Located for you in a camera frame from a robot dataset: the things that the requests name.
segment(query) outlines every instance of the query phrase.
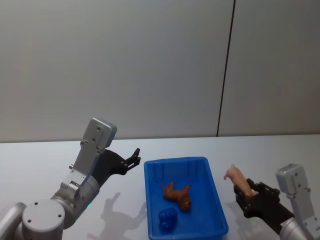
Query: white table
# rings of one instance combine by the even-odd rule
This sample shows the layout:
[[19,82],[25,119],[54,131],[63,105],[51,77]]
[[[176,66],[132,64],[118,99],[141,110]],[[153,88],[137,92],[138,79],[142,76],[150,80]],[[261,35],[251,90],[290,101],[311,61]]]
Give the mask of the white table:
[[[125,176],[113,175],[63,239],[147,240],[143,163],[148,160],[204,156],[229,225],[229,240],[275,240],[277,235],[260,219],[246,219],[235,202],[233,185],[223,180],[230,164],[246,177],[278,188],[275,172],[289,163],[303,164],[316,213],[320,213],[320,135],[204,137],[114,140],[109,148],[124,158],[140,148],[140,166]],[[0,144],[0,205],[32,203],[50,198],[59,188],[80,150],[79,142]],[[284,194],[281,203],[291,210]]]

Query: blue tray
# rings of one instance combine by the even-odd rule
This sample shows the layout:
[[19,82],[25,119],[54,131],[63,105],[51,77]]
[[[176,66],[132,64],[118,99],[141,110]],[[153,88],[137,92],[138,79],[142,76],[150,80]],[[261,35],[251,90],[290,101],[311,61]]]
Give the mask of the blue tray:
[[[205,157],[169,158],[144,163],[148,235],[151,240],[222,240],[229,228],[216,186]],[[176,203],[164,199],[162,187],[176,181],[175,188],[192,184],[190,212],[181,212]],[[159,225],[160,211],[178,211],[175,228],[164,231]]]

